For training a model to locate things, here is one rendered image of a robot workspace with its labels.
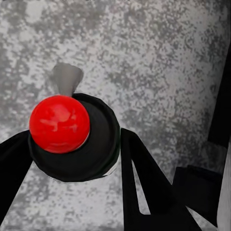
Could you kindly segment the insectifuge atomizer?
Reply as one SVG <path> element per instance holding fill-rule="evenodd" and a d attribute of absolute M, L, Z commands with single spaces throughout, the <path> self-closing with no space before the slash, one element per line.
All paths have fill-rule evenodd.
<path fill-rule="evenodd" d="M 121 157 L 120 125 L 101 99 L 74 93 L 84 77 L 73 65 L 52 69 L 60 96 L 41 101 L 29 121 L 30 155 L 47 176 L 85 182 L 112 174 Z"/>

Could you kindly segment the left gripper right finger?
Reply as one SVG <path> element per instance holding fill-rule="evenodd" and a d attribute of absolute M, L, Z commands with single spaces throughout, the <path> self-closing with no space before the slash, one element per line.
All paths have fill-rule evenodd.
<path fill-rule="evenodd" d="M 202 231 L 139 138 L 121 129 L 124 231 Z M 139 211 L 134 162 L 150 215 Z"/>

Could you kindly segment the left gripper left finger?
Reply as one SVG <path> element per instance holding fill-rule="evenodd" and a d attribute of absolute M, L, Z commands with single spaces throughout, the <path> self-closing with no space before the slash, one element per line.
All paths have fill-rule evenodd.
<path fill-rule="evenodd" d="M 0 225 L 33 162 L 28 134 L 22 131 L 0 144 Z"/>

